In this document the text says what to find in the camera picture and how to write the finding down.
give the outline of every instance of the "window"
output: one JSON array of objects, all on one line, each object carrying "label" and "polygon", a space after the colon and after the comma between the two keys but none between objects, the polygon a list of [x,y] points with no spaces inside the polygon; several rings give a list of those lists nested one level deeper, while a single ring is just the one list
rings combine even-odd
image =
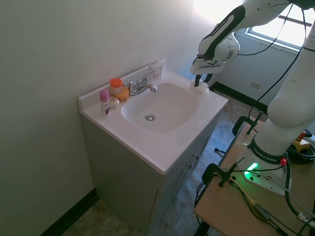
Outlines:
[{"label": "window", "polygon": [[[290,8],[291,6],[288,6],[278,18],[266,25],[249,28],[248,33],[273,41],[284,24],[284,19]],[[304,12],[306,20],[306,36],[308,36],[315,19],[315,13],[313,9],[305,10]],[[292,48],[300,49],[304,43],[304,38],[305,28],[302,11],[301,8],[294,5],[276,42]]]}]

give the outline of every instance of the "green light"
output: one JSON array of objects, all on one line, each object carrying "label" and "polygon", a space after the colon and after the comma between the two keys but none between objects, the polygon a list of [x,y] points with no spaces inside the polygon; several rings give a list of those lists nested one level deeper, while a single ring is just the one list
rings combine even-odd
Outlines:
[{"label": "green light", "polygon": [[247,168],[247,170],[248,170],[248,171],[252,171],[253,169],[256,169],[257,166],[258,166],[258,163],[252,163],[252,165],[249,166],[249,167]]}]

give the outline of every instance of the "tile floor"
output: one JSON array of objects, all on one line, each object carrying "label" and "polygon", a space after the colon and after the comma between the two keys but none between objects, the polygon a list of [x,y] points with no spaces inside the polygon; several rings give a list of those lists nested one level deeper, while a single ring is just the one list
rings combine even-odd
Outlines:
[{"label": "tile floor", "polygon": [[[184,187],[179,191],[176,199],[171,203],[149,236],[193,236],[198,228],[198,222],[193,214],[193,203],[195,190],[201,182],[201,176],[210,163],[219,163],[221,157],[214,152],[215,148],[226,150],[233,140],[232,128],[237,119],[247,115],[249,106],[218,93],[229,99],[221,118],[209,140],[203,156],[187,180]],[[210,229],[210,236],[220,236],[214,229]],[[63,236],[142,236],[138,230],[128,226],[125,222],[116,217],[99,200],[79,220],[77,220]]]}]

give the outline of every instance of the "wooden table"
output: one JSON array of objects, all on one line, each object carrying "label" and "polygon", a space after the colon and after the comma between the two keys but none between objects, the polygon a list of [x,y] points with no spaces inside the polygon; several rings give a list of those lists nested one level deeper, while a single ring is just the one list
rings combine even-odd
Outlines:
[{"label": "wooden table", "polygon": [[[263,122],[259,121],[256,130],[259,130],[262,126]],[[239,130],[221,161],[220,167],[222,169],[229,169],[236,162],[238,154],[246,149],[243,143],[249,144],[255,135],[254,131],[250,135],[246,134],[249,128],[249,124],[246,124],[243,129]],[[291,163],[291,167],[291,192],[304,207],[312,211],[315,199],[315,164],[298,165]],[[292,230],[300,231],[303,222],[299,221],[292,213],[283,196],[247,182],[242,173],[234,173],[233,176],[236,176],[236,181],[254,201]],[[239,190],[228,183],[225,183],[224,187],[220,188],[218,186],[220,180],[218,177],[214,177],[204,191],[194,210],[198,217],[225,236],[279,236],[274,228],[253,216]],[[298,212],[305,212],[292,197],[290,200]],[[279,222],[275,222],[290,236],[295,235]],[[302,235],[308,236],[309,231],[307,227]]]}]

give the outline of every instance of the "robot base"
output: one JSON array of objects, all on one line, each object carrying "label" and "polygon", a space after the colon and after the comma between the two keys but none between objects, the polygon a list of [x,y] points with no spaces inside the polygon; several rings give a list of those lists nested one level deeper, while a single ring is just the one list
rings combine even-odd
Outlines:
[{"label": "robot base", "polygon": [[[256,157],[255,154],[252,153],[250,149],[247,149],[245,152],[241,153],[237,157],[237,161],[240,161],[242,158],[244,159],[238,163],[238,167],[241,170],[266,170],[266,169],[275,169],[280,166],[269,164],[260,158]],[[286,167],[283,167],[274,171],[263,171],[263,172],[243,172],[245,180],[250,183],[256,184],[262,188],[265,188],[271,192],[284,196],[285,190],[285,180],[286,180]]]}]

